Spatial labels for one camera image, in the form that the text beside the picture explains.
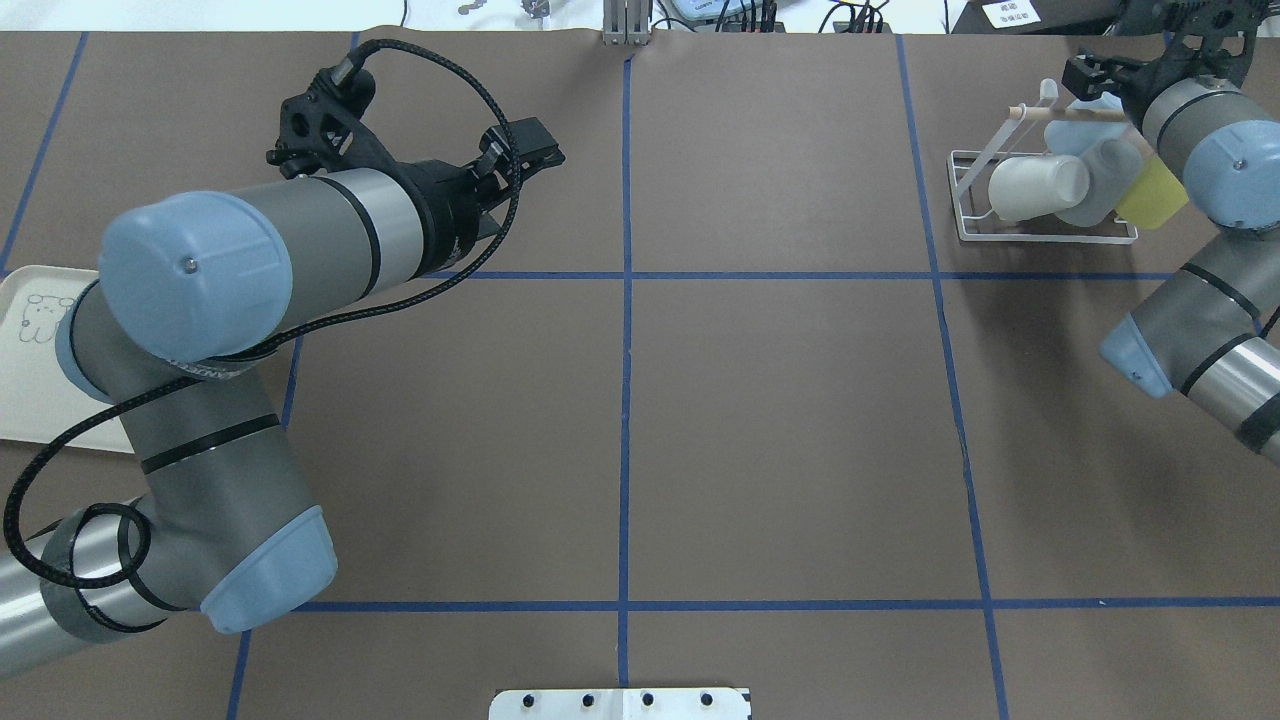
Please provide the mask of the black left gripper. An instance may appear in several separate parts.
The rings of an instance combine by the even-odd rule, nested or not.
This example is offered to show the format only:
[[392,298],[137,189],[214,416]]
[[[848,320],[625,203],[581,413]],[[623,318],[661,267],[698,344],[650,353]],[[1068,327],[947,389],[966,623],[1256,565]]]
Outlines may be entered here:
[[515,168],[527,179],[564,164],[559,142],[536,117],[495,127],[498,155],[483,155],[454,167],[428,159],[402,161],[422,227],[422,251],[415,275],[428,275],[467,258],[476,242],[509,232],[492,211],[513,195]]

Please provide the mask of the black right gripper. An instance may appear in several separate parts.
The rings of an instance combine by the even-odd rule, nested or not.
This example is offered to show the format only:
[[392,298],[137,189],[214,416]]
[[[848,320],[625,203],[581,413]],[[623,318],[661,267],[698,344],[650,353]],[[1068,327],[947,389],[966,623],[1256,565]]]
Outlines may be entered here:
[[1240,88],[1252,67],[1260,27],[1276,1],[1120,1],[1120,35],[1165,35],[1156,59],[1103,56],[1079,47],[1062,69],[1062,87],[1091,101],[1112,94],[1129,117],[1142,117],[1165,90],[1210,78]]

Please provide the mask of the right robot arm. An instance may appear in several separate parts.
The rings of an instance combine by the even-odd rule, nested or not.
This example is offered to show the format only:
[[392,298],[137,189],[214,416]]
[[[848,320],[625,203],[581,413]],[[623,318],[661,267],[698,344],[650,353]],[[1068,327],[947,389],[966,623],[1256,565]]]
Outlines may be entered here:
[[1148,396],[1171,392],[1252,454],[1279,457],[1279,124],[1242,86],[1266,1],[1123,1],[1121,33],[1166,33],[1160,56],[1080,50],[1078,99],[1116,94],[1130,123],[1219,229],[1105,338],[1101,355]]

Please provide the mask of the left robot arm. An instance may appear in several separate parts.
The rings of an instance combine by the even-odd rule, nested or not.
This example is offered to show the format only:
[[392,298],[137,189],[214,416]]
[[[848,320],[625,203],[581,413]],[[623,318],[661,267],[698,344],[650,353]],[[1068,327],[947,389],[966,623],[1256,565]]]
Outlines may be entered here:
[[[247,632],[325,589],[338,569],[325,512],[259,363],[498,240],[493,209],[563,160],[535,118],[493,126],[456,167],[399,161],[353,118],[294,111],[268,151],[280,181],[118,217],[99,278],[52,336],[58,368],[104,410],[41,448],[3,505],[3,676],[183,612]],[[26,534],[35,477],[115,420],[146,491]]]

